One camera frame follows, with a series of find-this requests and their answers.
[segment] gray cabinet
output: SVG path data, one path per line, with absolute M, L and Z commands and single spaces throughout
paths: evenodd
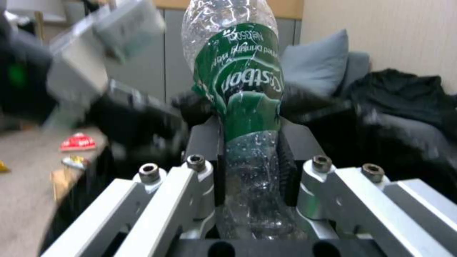
M 276 19 L 279 33 L 279 55 L 286 49 L 288 45 L 293 45 L 293 37 L 295 35 L 295 20 Z
M 184 11 L 165 10 L 165 100 L 189 90 L 193 85 L 192 72 L 184 59 L 181 26 Z

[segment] plastic water bottle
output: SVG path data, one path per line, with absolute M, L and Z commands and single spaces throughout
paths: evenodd
M 279 195 L 276 156 L 284 79 L 278 31 L 265 0 L 191 0 L 182 23 L 194 90 L 224 124 L 224 238 L 298 238 Z

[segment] white wall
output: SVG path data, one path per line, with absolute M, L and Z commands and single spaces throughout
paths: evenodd
M 373 70 L 440 75 L 457 93 L 457 0 L 304 0 L 301 43 L 342 28 Z

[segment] blurred object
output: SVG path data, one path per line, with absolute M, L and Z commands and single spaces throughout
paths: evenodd
M 107 139 L 96 128 L 77 131 L 94 138 L 99 150 L 77 152 L 75 155 L 82 156 L 91 163 L 95 162 L 107 145 Z M 0 240 L 0 256 L 38 255 L 43 234 L 58 207 L 53 199 L 50 176 L 51 172 L 63 168 L 60 161 L 69 155 L 57 149 L 68 135 L 68 132 L 62 131 L 44 134 L 38 128 L 0 134 L 0 160 L 11 170 L 11 173 L 0 174 L 0 234 L 15 235 Z M 112 166 L 105 172 L 115 173 Z M 71 201 L 75 205 L 86 201 L 88 194 L 101 184 L 101 180 L 101 176 L 91 173 L 81 182 L 86 187 L 80 191 L 79 196 L 72 194 Z
M 88 167 L 89 161 L 81 156 L 72 155 L 62 159 L 63 169 L 51 173 L 53 183 L 54 201 L 60 202 L 68 191 L 78 181 L 84 170 Z
M 85 17 L 85 6 L 83 2 L 79 1 L 65 1 L 65 13 L 67 16 L 67 23 L 74 25 Z
M 45 21 L 66 21 L 64 6 L 60 0 L 7 0 L 6 9 L 19 16 L 34 17 L 36 35 L 42 41 Z
M 10 172 L 10 169 L 6 166 L 6 164 L 0 161 L 0 173 L 7 173 Z
M 84 151 L 97 148 L 95 141 L 88 135 L 76 133 L 60 144 L 60 151 Z
M 54 201 L 60 202 L 72 186 L 78 181 L 82 171 L 66 167 L 51 173 L 53 183 Z
M 66 167 L 85 170 L 87 166 L 90 164 L 87 159 L 77 155 L 70 155 L 69 157 L 65 157 L 62 159 L 62 164 Z
M 5 78 L 0 108 L 5 115 L 43 123 L 56 105 L 46 89 L 52 56 L 29 33 L 5 35 L 0 44 L 0 77 Z
M 129 1 L 114 10 L 100 8 L 53 40 L 47 90 L 59 106 L 45 126 L 71 127 L 83 121 L 108 88 L 106 52 L 128 61 L 151 43 L 151 34 L 163 32 L 159 21 L 163 23 L 150 1 Z
M 94 31 L 121 63 L 150 45 L 154 35 L 165 31 L 165 21 L 152 1 L 126 1 L 116 7 L 109 1 L 111 13 L 94 25 Z

